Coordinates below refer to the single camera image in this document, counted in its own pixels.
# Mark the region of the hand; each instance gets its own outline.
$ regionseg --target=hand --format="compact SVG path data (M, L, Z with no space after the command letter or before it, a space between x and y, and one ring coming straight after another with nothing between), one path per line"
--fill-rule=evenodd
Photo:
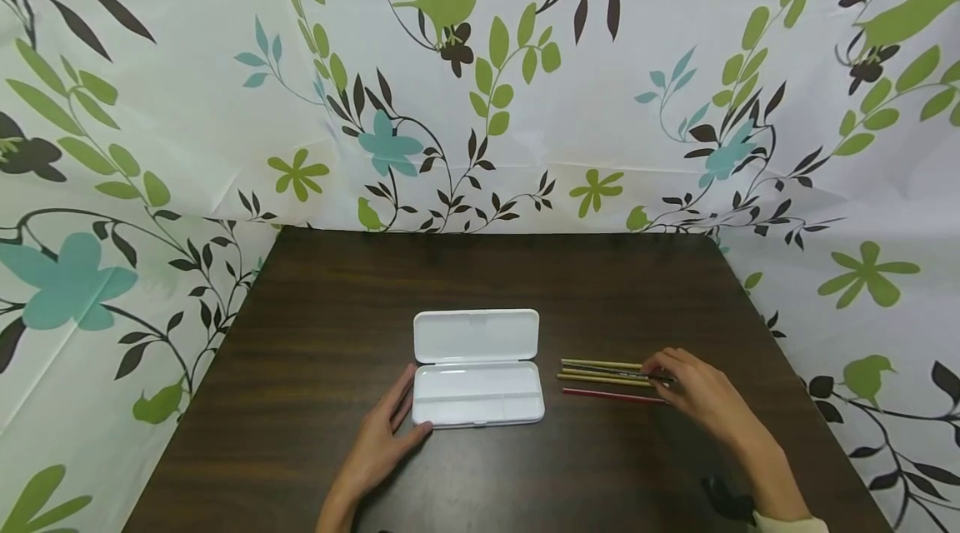
M651 381L657 393L732 449L770 437L727 376L689 351L666 348L643 362L644 373L658 370L669 371L678 386Z
M359 501L433 431L432 423L422 423L403 437L393 437L413 404L413 394L410 393L413 382L414 365L409 364L400 379L362 420L353 449L334 481L334 488L339 493Z

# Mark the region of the forearm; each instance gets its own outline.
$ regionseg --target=forearm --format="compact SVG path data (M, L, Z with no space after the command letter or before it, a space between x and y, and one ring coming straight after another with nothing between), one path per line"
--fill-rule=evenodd
M811 518L790 463L769 432L740 440L732 449L750 479L759 514L787 522Z
M359 500L353 495L337 488L334 483L323 501L320 509L320 519L317 520L316 533L349 533L353 527L353 516L358 511Z

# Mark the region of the red pencil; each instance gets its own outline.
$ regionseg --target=red pencil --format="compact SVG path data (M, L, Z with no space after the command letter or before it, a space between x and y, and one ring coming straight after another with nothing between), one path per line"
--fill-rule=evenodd
M610 398L612 400L639 401L642 403L661 403L661 405L670 406L670 402L659 398L649 398L649 396L631 396L630 394L614 394L608 391L593 391L593 389L576 389L573 387L564 387L564 394L574 396L593 396L593 398Z

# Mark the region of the dark brown table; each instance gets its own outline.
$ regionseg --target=dark brown table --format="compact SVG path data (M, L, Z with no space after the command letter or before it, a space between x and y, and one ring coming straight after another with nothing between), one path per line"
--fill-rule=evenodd
M412 361L414 315L490 307L541 314L542 423L436 431L355 531L712 531L684 439L658 424L671 408L565 396L554 379L562 356L641 361L667 345L730 376L832 531L889 531L705 237L290 227L126 531L312 533L360 420Z

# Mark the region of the floral backdrop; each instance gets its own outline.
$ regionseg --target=floral backdrop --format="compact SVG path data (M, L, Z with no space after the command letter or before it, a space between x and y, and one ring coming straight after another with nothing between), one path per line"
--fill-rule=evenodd
M960 0L0 1L2 533L120 531L280 223L708 236L960 531Z

